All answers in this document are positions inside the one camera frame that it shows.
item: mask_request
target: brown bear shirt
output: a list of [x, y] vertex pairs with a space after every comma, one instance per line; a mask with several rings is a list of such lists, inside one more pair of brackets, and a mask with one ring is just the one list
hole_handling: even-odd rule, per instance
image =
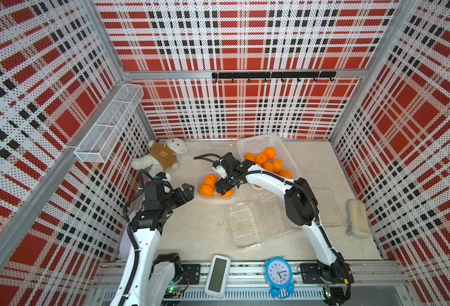
[[171, 167], [173, 164], [178, 163], [175, 152], [169, 147], [154, 142], [150, 149], [152, 149], [150, 155], [162, 165], [164, 170]]

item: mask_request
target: wire mesh basket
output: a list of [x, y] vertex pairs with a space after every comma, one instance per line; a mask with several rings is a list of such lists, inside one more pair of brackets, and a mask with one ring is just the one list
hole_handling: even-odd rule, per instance
[[142, 97], [143, 90], [140, 85], [124, 84], [121, 86], [76, 149], [75, 155], [81, 162], [105, 163], [108, 161]]

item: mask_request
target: orange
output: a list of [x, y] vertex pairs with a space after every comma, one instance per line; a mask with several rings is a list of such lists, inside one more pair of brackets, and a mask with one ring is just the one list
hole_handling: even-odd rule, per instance
[[233, 193], [233, 189], [230, 189], [227, 193], [225, 193], [225, 195], [221, 195], [220, 193], [218, 194], [219, 196], [231, 196]]
[[218, 182], [218, 179], [216, 176], [214, 176], [213, 174], [207, 175], [204, 180], [203, 183], [210, 185], [211, 187], [215, 188], [215, 183]]
[[263, 153], [268, 158], [268, 160], [272, 160], [276, 157], [276, 151], [271, 147], [266, 148]]
[[272, 172], [273, 166], [272, 166], [272, 162], [265, 162], [262, 164], [262, 168], [264, 168], [265, 170]]
[[283, 170], [280, 173], [278, 173], [280, 176], [290, 179], [291, 178], [291, 173], [289, 171]]
[[215, 189], [208, 184], [201, 185], [200, 187], [201, 195], [213, 196], [214, 191]]
[[256, 164], [258, 164], [259, 166], [261, 166], [263, 163], [267, 161], [268, 158], [264, 154], [258, 154], [255, 159]]
[[250, 160], [251, 162], [255, 162], [254, 154], [252, 154], [252, 153], [247, 153], [247, 154], [246, 154], [246, 160]]
[[272, 172], [280, 173], [281, 171], [283, 171], [283, 162], [281, 162], [280, 160], [272, 161], [272, 169]]

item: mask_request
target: perforated panel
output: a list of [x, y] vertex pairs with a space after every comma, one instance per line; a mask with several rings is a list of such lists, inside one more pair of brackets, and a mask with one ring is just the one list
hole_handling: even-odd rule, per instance
[[421, 303], [450, 305], [450, 1], [420, 1], [334, 144]]
[[399, 1], [95, 3], [135, 71], [364, 68]]
[[121, 209], [138, 184], [130, 162], [148, 140], [134, 114], [106, 164], [75, 163], [1, 270], [0, 305], [87, 302], [100, 263], [116, 255]]
[[143, 86], [142, 105], [159, 138], [277, 134], [327, 139], [357, 79], [164, 80]]
[[81, 1], [0, 1], [0, 230], [115, 83]]

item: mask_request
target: clock face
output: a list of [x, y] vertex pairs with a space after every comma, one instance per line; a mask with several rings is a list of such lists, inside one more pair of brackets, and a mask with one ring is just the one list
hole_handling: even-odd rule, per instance
[[281, 260], [271, 261], [268, 266], [269, 279], [275, 285], [286, 285], [291, 279], [291, 273], [289, 267]]

